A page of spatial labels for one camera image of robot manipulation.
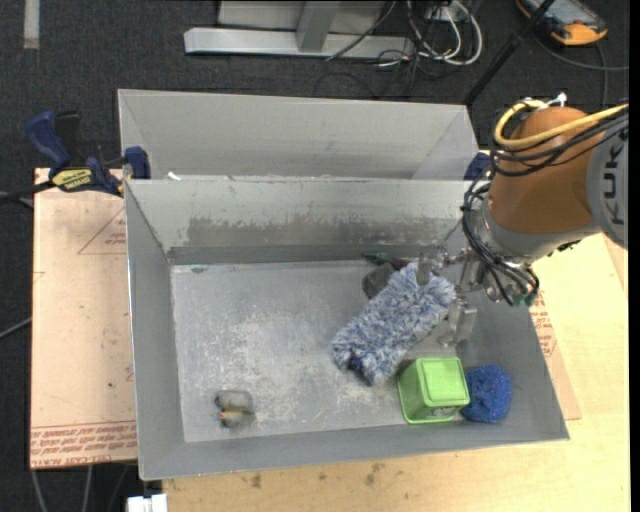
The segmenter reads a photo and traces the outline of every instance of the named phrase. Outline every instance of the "gray metal bin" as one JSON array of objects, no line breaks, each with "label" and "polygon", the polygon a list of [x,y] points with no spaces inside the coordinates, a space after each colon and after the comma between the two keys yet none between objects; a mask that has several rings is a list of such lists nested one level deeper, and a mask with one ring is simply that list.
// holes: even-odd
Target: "gray metal bin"
[{"label": "gray metal bin", "polygon": [[[441,239],[459,218],[463,164],[476,149],[464,129],[469,144],[452,150],[451,160],[438,147],[454,140],[447,130],[468,127],[458,107],[364,103],[367,109],[348,101],[121,91],[123,147],[143,145],[154,174],[126,187],[143,479],[567,437],[526,309],[473,297],[478,320],[457,346],[464,367],[493,363],[511,374],[513,404],[497,425],[462,418],[408,425],[394,379],[371,387],[334,364],[333,336],[367,301],[361,281],[371,266],[361,254],[417,256]],[[406,122],[414,109],[422,115],[409,116],[413,125],[401,140],[375,132],[381,119]],[[358,112],[371,121],[353,131]],[[291,141],[264,126],[288,116],[296,126],[279,134],[310,141],[302,150],[294,144],[290,160]],[[238,139],[256,124],[268,145]],[[425,124],[441,133],[429,134]],[[415,130],[433,141],[422,154]],[[394,145],[397,159],[389,158]],[[457,175],[443,171],[447,165]],[[165,179],[168,173],[180,179]],[[450,244],[457,250],[463,239],[456,233]],[[427,340],[416,350],[431,349]],[[238,430],[221,426],[214,404],[229,388],[249,391],[255,402],[255,420]]]}]

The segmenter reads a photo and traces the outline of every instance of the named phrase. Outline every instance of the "blue scrubber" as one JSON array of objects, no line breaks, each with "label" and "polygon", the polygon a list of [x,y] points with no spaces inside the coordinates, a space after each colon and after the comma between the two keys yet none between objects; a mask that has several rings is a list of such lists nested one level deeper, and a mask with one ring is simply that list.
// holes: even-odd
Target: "blue scrubber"
[{"label": "blue scrubber", "polygon": [[454,285],[435,275],[419,285],[417,268],[412,262],[394,272],[360,316],[336,334],[333,358],[340,368],[380,384],[396,372],[409,349],[444,319],[455,298]]},{"label": "blue scrubber", "polygon": [[511,406],[511,378],[500,366],[479,366],[465,373],[471,401],[460,409],[465,418],[497,423]]}]

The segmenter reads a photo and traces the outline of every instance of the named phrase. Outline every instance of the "green lid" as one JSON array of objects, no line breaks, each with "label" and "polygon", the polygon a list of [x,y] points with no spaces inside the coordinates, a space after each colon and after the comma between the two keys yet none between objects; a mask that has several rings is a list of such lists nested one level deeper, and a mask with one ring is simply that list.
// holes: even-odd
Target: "green lid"
[{"label": "green lid", "polygon": [[457,357],[422,358],[419,378],[427,404],[461,405],[469,402],[462,363]]}]

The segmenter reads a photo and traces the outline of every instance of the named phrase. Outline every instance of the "green box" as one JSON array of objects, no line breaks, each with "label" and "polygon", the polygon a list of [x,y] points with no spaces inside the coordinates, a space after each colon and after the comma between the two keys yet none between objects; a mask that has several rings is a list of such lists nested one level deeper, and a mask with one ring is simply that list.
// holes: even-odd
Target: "green box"
[{"label": "green box", "polygon": [[422,357],[398,376],[404,418],[409,423],[450,421],[469,403],[462,363],[457,357]]}]

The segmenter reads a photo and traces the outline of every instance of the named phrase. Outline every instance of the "gray floor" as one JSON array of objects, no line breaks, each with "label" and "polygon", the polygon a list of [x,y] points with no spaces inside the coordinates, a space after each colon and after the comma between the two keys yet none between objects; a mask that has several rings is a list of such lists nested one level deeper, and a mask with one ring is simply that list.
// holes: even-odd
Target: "gray floor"
[{"label": "gray floor", "polygon": [[[24,0],[0,2],[0,191],[28,188],[31,169],[49,162],[23,134],[24,123],[43,110],[77,110],[87,152],[100,145],[106,159],[119,149],[115,94],[118,88],[198,90],[279,96],[321,96],[434,103],[462,102],[496,55],[524,25],[513,0],[475,0],[485,47],[472,66],[426,65],[433,76],[393,76],[349,60],[248,56],[185,56],[183,33],[215,21],[215,2],[42,0],[40,49],[24,49]],[[608,66],[628,66],[630,2],[585,0],[607,21],[601,44]],[[404,3],[381,30],[405,33]],[[595,48],[562,55],[601,66]],[[499,111],[524,96],[565,91],[585,111],[629,95],[629,74],[577,67],[552,57],[532,38],[524,41],[470,106],[474,130],[485,144]],[[0,205],[0,332],[31,315],[33,215],[21,204]],[[26,469],[29,424],[30,329],[0,339],[0,511],[37,511]],[[97,466],[89,510],[106,510],[120,476],[118,465]],[[140,492],[135,468],[124,473],[121,494]],[[51,511],[80,510],[85,469],[41,474]],[[118,509],[115,500],[113,510]]]}]

